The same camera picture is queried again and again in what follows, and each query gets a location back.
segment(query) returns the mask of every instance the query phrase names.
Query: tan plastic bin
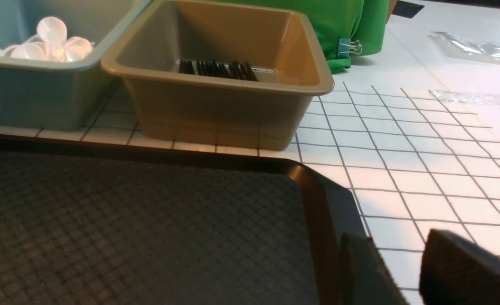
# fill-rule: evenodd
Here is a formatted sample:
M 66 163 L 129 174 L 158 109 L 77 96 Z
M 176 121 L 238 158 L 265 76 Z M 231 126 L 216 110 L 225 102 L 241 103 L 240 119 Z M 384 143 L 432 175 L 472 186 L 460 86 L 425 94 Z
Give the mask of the tan plastic bin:
M 258 82 L 180 74 L 180 60 L 247 61 Z M 205 144 L 282 150 L 334 86 L 306 16 L 198 0 L 155 0 L 101 64 L 122 77 L 145 135 Z

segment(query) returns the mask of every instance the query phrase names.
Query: black tray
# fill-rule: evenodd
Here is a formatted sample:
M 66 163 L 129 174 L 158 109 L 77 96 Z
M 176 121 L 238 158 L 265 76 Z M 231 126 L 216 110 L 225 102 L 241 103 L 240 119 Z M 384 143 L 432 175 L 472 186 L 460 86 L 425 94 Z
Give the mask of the black tray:
M 347 231 L 291 160 L 0 136 L 0 303 L 331 304 Z

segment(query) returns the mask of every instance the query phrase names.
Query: green cloth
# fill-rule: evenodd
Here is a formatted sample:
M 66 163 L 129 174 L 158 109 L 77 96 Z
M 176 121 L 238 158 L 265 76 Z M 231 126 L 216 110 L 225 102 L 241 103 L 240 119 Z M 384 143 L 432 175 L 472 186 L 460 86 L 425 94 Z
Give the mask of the green cloth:
M 351 67 L 350 58 L 337 58 L 340 38 L 359 41 L 365 56 L 380 52 L 385 33 L 388 0 L 214 0 L 284 8 L 308 16 L 332 73 Z

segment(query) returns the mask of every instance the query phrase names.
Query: plastic bin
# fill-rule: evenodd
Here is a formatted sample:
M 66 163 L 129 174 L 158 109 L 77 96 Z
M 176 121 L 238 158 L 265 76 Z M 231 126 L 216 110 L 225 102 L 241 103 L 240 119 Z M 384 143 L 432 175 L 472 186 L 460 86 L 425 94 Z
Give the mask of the plastic bin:
M 180 60 L 249 62 L 256 81 L 185 75 Z M 196 0 L 155 0 L 102 67 L 122 77 L 156 139 L 281 150 L 333 78 L 306 16 Z
M 56 16 L 68 37 L 96 43 L 85 60 L 54 63 L 0 57 L 0 124 L 75 130 L 84 125 L 113 77 L 101 56 L 150 0 L 0 0 L 0 49 L 35 34 L 43 17 Z

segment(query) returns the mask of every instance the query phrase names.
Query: plastic wrapper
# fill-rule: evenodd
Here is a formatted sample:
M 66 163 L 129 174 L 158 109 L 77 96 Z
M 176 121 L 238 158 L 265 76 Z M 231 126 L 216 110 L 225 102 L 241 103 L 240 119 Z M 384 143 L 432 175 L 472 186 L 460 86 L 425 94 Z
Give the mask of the plastic wrapper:
M 492 58 L 493 60 L 500 61 L 500 44 L 495 42 L 475 42 L 455 36 L 447 32 L 433 32 L 441 39 L 445 40 L 451 46 L 455 46 L 462 52 L 473 55 L 482 56 L 485 58 Z
M 451 92 L 442 90 L 431 90 L 430 93 L 441 102 L 500 106 L 500 94 Z

